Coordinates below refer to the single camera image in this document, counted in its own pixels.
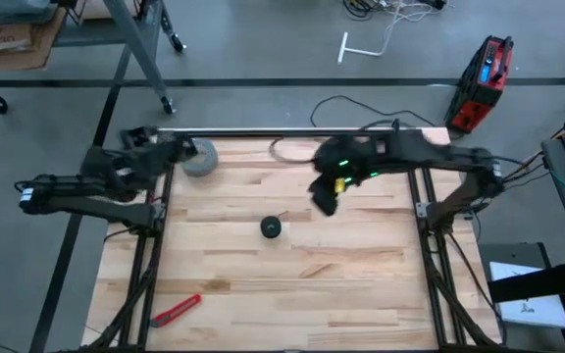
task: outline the black handle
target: black handle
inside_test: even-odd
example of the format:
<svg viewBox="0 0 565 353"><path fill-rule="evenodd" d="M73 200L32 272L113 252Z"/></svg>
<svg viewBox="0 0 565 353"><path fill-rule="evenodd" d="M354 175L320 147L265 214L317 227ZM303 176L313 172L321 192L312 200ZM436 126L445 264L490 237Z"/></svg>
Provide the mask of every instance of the black handle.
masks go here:
<svg viewBox="0 0 565 353"><path fill-rule="evenodd" d="M504 74L505 71L507 70L507 56L509 55L509 50L511 49L511 47L514 45L514 42L511 40L511 36L508 36L505 38L505 40L502 41L502 43L500 44L500 46L502 46L502 59L500 59L500 65L498 66L498 72L496 73L496 75L494 75L491 80L493 82L498 81Z"/></svg>

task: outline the gray concrete floor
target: gray concrete floor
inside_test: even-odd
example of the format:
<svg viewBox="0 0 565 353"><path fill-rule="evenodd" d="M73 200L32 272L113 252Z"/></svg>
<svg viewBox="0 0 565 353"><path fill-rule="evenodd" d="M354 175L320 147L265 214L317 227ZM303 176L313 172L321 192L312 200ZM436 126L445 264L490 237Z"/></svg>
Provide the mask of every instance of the gray concrete floor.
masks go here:
<svg viewBox="0 0 565 353"><path fill-rule="evenodd" d="M178 57L165 38L158 64L165 78L449 77L457 78L483 39L512 35L512 77L565 77L565 2L524 0L491 6L453 0L455 9L417 24L400 24L385 55L346 54L335 62L343 31L349 45L380 44L389 17L351 21L336 0L168 0L175 28L188 45ZM121 46L54 50L45 71L0 78L111 78ZM127 78L142 78L134 60ZM0 343L28 349L63 239L67 215L26 216L13 182L39 173L72 174L89 145L107 89L0 89L11 105L0 117ZM172 89L178 113L161 112L149 89L123 89L110 126L309 126L321 99L347 94L378 109L411 109L440 124L452 87L285 87ZM319 111L320 126L360 126L377 119L345 102ZM412 118L404 121L422 126ZM508 87L498 106L458 143L523 158L565 121L565 86ZM543 241L553 264L565 262L565 214L544 178L494 200L481 215L482 243ZM68 273L50 350L75 348L86 318L106 224L85 219ZM511 346L563 350L553 330L512 327Z"/></svg>

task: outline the wooden table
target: wooden table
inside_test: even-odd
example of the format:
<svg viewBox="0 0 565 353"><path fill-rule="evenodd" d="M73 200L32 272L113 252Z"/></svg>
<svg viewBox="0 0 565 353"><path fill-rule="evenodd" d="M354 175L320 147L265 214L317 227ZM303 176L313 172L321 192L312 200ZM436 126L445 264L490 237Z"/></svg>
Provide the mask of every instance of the wooden table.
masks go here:
<svg viewBox="0 0 565 353"><path fill-rule="evenodd" d="M449 141L444 128L424 133L435 143ZM163 328L151 328L147 349L437 348L406 175L352 187L326 218L307 192L316 176L310 165L275 162L268 153L271 139L213 141L220 164L211 175L189 178L176 167L152 316L195 293L202 303ZM289 139L279 151L310 158L318 144ZM460 184L455 172L433 171L433 177L438 199ZM268 215L282 219L276 239L260 233L259 222ZM454 235L485 283L470 222L456 221ZM123 304L135 243L128 234L106 242L83 344ZM493 312L450 244L448 253L459 299L498 340ZM452 337L445 303L442 312ZM136 313L132 332L140 308Z"/></svg>

